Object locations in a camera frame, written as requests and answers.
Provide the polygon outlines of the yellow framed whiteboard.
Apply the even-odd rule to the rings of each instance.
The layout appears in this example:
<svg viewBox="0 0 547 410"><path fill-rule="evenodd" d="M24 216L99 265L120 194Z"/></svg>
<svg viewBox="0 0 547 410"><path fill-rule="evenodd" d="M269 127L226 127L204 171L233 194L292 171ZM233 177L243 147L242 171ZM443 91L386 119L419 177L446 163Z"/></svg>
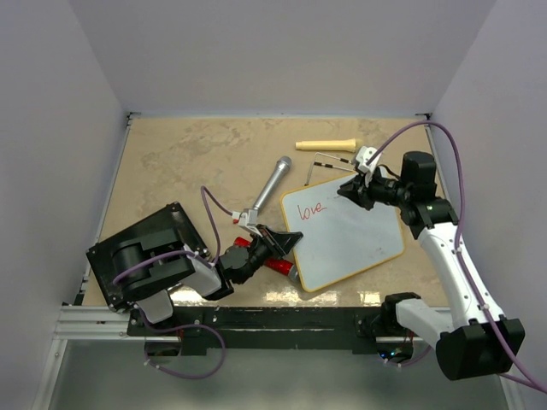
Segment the yellow framed whiteboard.
<svg viewBox="0 0 547 410"><path fill-rule="evenodd" d="M288 231L303 238L293 249L300 283L315 292L402 255L396 209L380 203L367 211L338 194L352 173L286 192L280 206Z"/></svg>

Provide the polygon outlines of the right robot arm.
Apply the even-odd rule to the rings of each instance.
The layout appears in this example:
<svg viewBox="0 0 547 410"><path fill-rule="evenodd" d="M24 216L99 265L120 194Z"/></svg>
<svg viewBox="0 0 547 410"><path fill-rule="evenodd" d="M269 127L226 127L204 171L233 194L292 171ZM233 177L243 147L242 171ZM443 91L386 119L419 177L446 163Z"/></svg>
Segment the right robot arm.
<svg viewBox="0 0 547 410"><path fill-rule="evenodd" d="M405 153L399 176L378 160L376 149L360 148L352 161L356 176L338 193L366 210L377 203L399 209L435 268L450 317L413 292L388 295L379 315L369 322L371 334L398 336L410 331L421 337L450 380L507 372L524 340L524 327L518 319L508 319L495 303L457 236L456 212L437 194L434 157L421 151Z"/></svg>

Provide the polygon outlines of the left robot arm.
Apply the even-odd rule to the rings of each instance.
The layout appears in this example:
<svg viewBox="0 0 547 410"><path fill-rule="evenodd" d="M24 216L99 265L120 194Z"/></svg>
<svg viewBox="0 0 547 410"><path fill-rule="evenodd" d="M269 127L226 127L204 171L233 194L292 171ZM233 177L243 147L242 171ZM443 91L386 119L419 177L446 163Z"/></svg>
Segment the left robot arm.
<svg viewBox="0 0 547 410"><path fill-rule="evenodd" d="M221 299L231 294L233 284L246 282L267 261L282 261L303 239L300 231L273 231L262 224L256 229L249 246L233 245L216 262L204 260L196 251L176 249L127 268L113 284L151 330L167 335L177 325L170 288L181 284L204 299Z"/></svg>

